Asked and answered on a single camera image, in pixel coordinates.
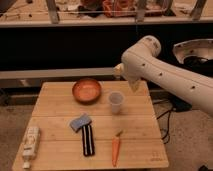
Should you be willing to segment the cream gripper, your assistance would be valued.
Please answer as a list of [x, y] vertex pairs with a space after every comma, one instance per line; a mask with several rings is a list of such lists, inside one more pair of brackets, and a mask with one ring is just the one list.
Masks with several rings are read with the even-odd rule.
[[113, 74], [117, 80], [124, 78], [133, 92], [136, 92], [139, 89], [141, 78], [130, 72], [123, 63], [120, 63], [113, 68]]

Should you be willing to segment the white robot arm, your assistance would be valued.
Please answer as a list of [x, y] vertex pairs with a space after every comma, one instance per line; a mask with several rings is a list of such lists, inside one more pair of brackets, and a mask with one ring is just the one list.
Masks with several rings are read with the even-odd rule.
[[127, 80], [132, 91], [146, 79], [213, 117], [213, 78], [163, 62], [157, 58], [160, 52], [160, 41], [144, 36], [123, 52], [114, 74]]

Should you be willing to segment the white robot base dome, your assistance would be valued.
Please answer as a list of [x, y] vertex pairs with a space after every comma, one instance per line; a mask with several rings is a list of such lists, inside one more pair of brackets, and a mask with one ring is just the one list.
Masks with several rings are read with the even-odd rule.
[[173, 46], [173, 54], [181, 64], [190, 56], [213, 59], [213, 38], [193, 39], [177, 43]]

